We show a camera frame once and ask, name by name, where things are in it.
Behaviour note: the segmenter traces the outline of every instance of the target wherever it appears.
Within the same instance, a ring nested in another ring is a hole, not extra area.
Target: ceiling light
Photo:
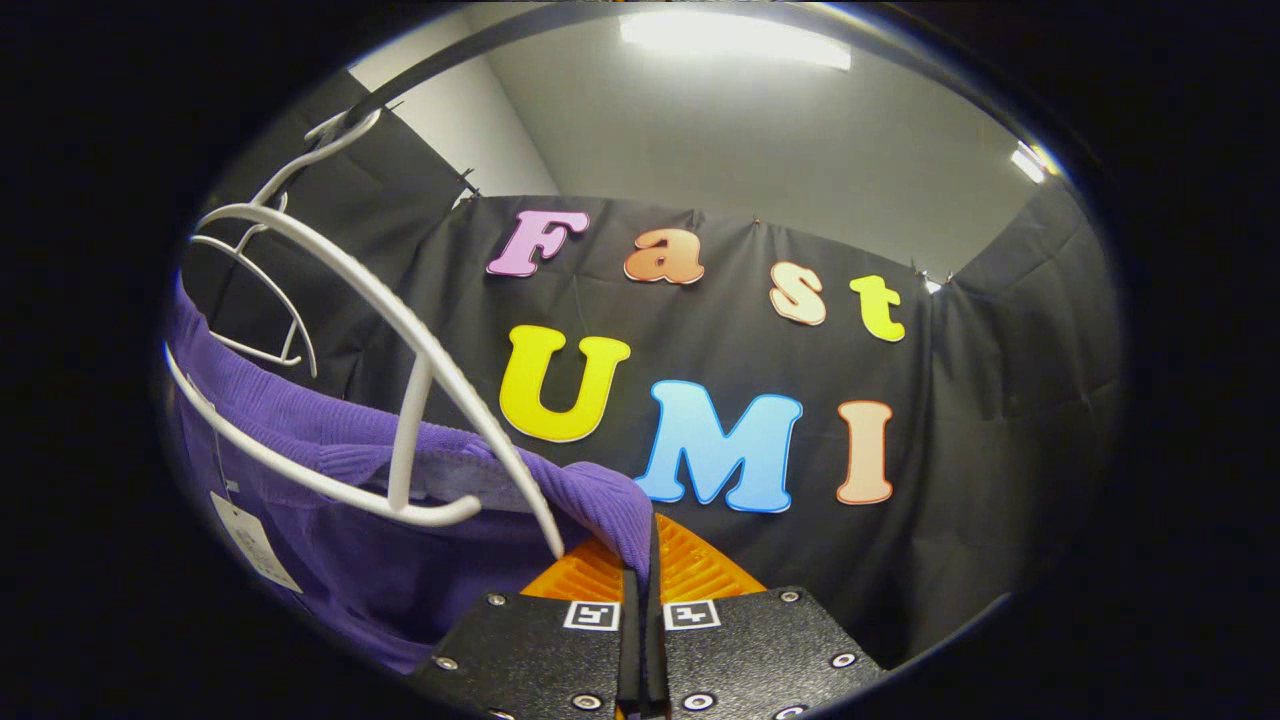
[[[849,45],[785,24],[698,12],[644,13],[618,18],[622,41],[666,51],[714,53],[801,60],[847,70]]]
[[[1018,149],[1014,150],[1010,160],[1018,165],[1019,170],[1027,173],[1027,177],[1032,178],[1032,182],[1036,184],[1044,182],[1044,168],[1048,167],[1048,163],[1021,141],[1018,142]]]

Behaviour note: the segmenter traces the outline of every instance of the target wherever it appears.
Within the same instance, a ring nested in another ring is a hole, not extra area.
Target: screw
[[[716,698],[707,693],[695,693],[685,698],[685,710],[707,710],[708,707],[716,705]]]
[[[594,694],[582,693],[573,696],[573,707],[579,710],[599,710],[600,705],[603,705],[600,698]]]

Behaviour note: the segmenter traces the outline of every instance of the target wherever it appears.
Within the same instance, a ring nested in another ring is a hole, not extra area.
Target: blue letter m
[[[662,413],[649,469],[636,478],[653,500],[676,502],[685,487],[676,482],[680,459],[689,462],[698,502],[716,500],[733,471],[742,466],[737,487],[724,496],[733,510],[782,512],[791,506],[786,492],[791,428],[804,407],[781,395],[762,395],[724,434],[707,388],[684,380],[662,380],[650,391]]]

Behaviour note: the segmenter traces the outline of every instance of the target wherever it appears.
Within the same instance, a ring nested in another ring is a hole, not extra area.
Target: purple knit garment
[[[210,334],[180,279],[165,340],[178,368],[246,434],[317,473],[385,495],[396,415],[298,387],[241,357]],[[179,480],[206,518],[214,518],[214,492],[261,520],[302,588],[298,594],[265,583],[270,592],[399,673],[425,660],[483,593],[518,592],[554,561],[524,496],[475,433],[422,423],[411,501],[440,505],[474,495],[483,510],[449,528],[415,528],[264,468],[174,395]],[[594,533],[646,583],[653,505],[644,491],[593,462],[562,469],[518,452],[552,503],[566,548]]]

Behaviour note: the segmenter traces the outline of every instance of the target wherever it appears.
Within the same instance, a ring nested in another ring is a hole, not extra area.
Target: white price tag
[[[301,593],[302,588],[293,582],[289,573],[280,565],[280,560],[275,557],[271,543],[266,539],[266,533],[262,532],[262,523],[228,500],[219,497],[218,493],[210,492],[209,496],[214,498],[218,516],[221,518],[223,525],[227,525],[227,532],[232,534],[232,539],[236,541],[236,546],[244,553],[250,565],[268,580]]]

